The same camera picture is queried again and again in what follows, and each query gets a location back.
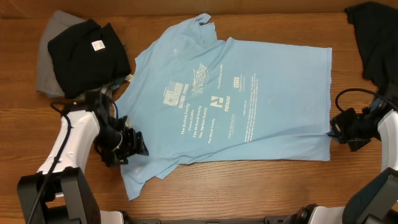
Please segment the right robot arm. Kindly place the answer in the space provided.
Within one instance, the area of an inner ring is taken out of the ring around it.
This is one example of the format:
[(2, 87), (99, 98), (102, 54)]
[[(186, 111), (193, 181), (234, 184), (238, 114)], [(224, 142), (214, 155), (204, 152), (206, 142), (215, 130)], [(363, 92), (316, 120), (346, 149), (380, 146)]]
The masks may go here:
[(347, 144), (357, 152), (373, 139), (381, 142), (380, 168), (371, 162), (346, 164), (341, 168), (312, 168), (305, 180), (319, 181), (332, 194), (353, 187), (353, 194), (343, 206), (309, 204), (287, 216), (282, 223), (397, 223), (397, 91), (379, 89), (373, 101), (357, 113), (353, 108), (341, 110), (331, 121), (329, 137)]

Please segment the light blue printed t-shirt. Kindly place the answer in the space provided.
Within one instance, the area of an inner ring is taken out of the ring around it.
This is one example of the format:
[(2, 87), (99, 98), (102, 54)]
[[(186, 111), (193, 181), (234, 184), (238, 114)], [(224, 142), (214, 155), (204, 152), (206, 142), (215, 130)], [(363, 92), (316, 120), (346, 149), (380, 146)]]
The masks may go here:
[(330, 48), (220, 40), (204, 13), (135, 63), (116, 106), (149, 153), (121, 166), (129, 199), (180, 164), (330, 158)]

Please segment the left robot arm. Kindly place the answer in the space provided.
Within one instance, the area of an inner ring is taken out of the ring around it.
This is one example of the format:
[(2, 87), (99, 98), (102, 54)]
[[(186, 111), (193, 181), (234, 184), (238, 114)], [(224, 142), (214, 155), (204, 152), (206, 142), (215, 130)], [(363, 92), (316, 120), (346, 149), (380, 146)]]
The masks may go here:
[(126, 212), (100, 210), (84, 175), (91, 149), (108, 167), (149, 153), (126, 116), (110, 115), (114, 105), (101, 91), (80, 101), (51, 103), (61, 116), (60, 132), (36, 174), (21, 177), (17, 185), (26, 223), (132, 223)]

